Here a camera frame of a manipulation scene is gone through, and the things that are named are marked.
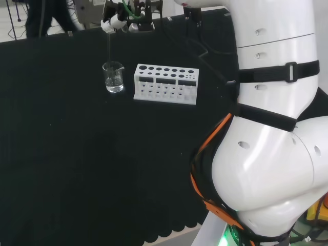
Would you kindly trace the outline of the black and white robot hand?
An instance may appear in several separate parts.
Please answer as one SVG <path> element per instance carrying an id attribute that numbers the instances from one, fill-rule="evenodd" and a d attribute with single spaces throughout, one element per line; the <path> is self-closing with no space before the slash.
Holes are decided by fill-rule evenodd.
<path id="1" fill-rule="evenodd" d="M 151 32 L 155 29 L 151 1 L 105 1 L 100 25 L 107 34 Z"/>

